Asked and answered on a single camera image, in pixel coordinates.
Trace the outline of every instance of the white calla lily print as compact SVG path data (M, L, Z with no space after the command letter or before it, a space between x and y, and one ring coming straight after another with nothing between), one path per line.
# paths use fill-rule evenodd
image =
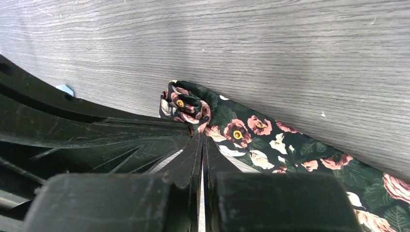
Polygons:
M222 95L219 95L219 97L222 99L222 100L229 100L229 98L226 98L226 97L224 97L224 96L222 96Z
M363 207L362 203L360 202L360 198L359 196L357 196L356 194L352 193L352 192L346 192L347 196L350 200L350 203L356 207Z
M258 150L252 150L250 152L250 159L255 166L259 166L263 169L271 169L274 167L273 164L268 162L268 157Z
M170 107L165 99L161 100L161 110L166 116L171 115Z
M276 140L270 141L269 145L273 149L282 153L283 155L287 155L288 153L286 152L286 148L285 148L286 144L282 143L283 137L284 137L283 133L277 134Z
M223 146L223 145L218 145L218 149L224 156L238 157L238 156L243 156L244 154L246 154L246 152L231 150L227 146Z

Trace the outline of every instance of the green leaf print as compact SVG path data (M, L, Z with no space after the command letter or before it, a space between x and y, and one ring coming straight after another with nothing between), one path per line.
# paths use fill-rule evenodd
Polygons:
M347 185L359 187L362 189L366 188L369 185L366 175L362 173L363 170L356 160L350 161L349 164L342 166L340 170L332 171L337 179Z
M200 98L202 98L202 96L204 96L205 93L208 91L207 88L202 87L202 86L197 86L197 90L198 90L198 95Z
M222 132L233 119L237 119L236 113L227 106L219 106L213 117L213 124L219 125Z
M252 142L249 145L252 147L252 150L259 150L267 147L269 144L260 138L252 138Z
M218 95L213 92L206 92L202 100L208 103L211 113L214 113L218 108Z
M245 111L248 111L249 110L249 108L247 108L246 106L243 106L243 105L241 105L241 104L236 104L235 105L235 111L240 111L240 112L245 112Z
M301 156L307 156L310 153L313 152L313 148L315 146L316 141L312 140L310 142L307 142L305 144L302 145L302 147L300 148L300 155Z
M410 229L410 218L406 211L396 205L384 213L384 218L389 222L390 226L398 232L404 232L405 229Z
M316 151L320 153L324 152L327 149L327 145L319 141L315 143L315 146L316 146Z
M366 187L363 199L369 205L371 210L375 210L381 206L390 205L394 201L381 184L373 184Z
M365 225L363 225L363 224L360 224L360 226L362 227L362 231L363 231L363 232L372 232L372 230L369 229L369 227L367 227L367 226L365 226Z
M295 173L296 172L296 167L295 166L287 166L286 167L287 168L287 172L289 172L289 173Z

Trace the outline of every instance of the floral cloth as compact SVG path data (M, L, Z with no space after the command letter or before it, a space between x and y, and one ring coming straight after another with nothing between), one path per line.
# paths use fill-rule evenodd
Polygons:
M364 231L410 232L410 184L205 87L171 81L160 117L186 122L220 152L269 174L333 174Z

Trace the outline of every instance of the tied fabric strap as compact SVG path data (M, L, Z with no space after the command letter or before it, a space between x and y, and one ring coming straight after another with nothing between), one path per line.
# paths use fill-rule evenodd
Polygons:
M173 80L160 117L204 132L221 154L267 174L333 174L366 232L410 232L410 184L205 87Z

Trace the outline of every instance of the pink rose print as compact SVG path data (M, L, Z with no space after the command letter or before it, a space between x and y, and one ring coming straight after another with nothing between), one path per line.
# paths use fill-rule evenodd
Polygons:
M297 130L295 130L295 129L293 129L293 128L290 128L290 127L284 125L283 123L281 123L281 122L279 122L279 121L276 121L276 120L275 120L275 122L276 122L276 125L279 127L279 129L281 129L281 130L284 131L284 132L303 134L302 132L298 132Z
M318 166L319 166L317 160L312 160L312 161L304 162L304 163L301 163L301 165L302 165L303 167L305 167L308 172L312 172L313 170L318 169Z
M354 210L357 220L372 232L396 232L386 219L362 210Z
M255 115L248 119L248 126L257 135L270 135L270 132L272 131L272 124L270 121L265 119L262 122Z
M211 128L205 128L205 134L211 137L215 142L221 142L226 140L224 136L220 134L218 126L213 126Z
M183 89L183 88L181 88L181 87L176 87L175 88L179 93L182 93L182 94L185 94L185 95L189 95L190 94L190 92L188 91L188 90L185 90L185 89Z
M233 119L231 123L223 131L225 138L239 144L245 148L248 143L252 142L252 138L246 129L245 124L239 119Z
M331 156L325 159L321 159L321 162L326 168L329 168L332 170L340 170L342 166L348 164L349 161L352 159L353 157L347 154L342 154L342 155L335 155L335 156Z
M410 183L387 173L383 175L384 188L396 200L402 200L410 204Z
M176 117L176 116L174 117L174 120L175 120L175 121L180 121L180 122L185 122L185 121L182 120L180 117Z
M181 113L181 117L182 117L182 119L185 120L186 122L189 122L189 123L192 123L192 124L198 124L198 123L199 123L199 120L197 120L197 119L195 119L195 118L189 116L189 115L186 114L186 113Z
M272 173L286 174L286 170L288 170L287 167L280 167L280 169L274 170Z

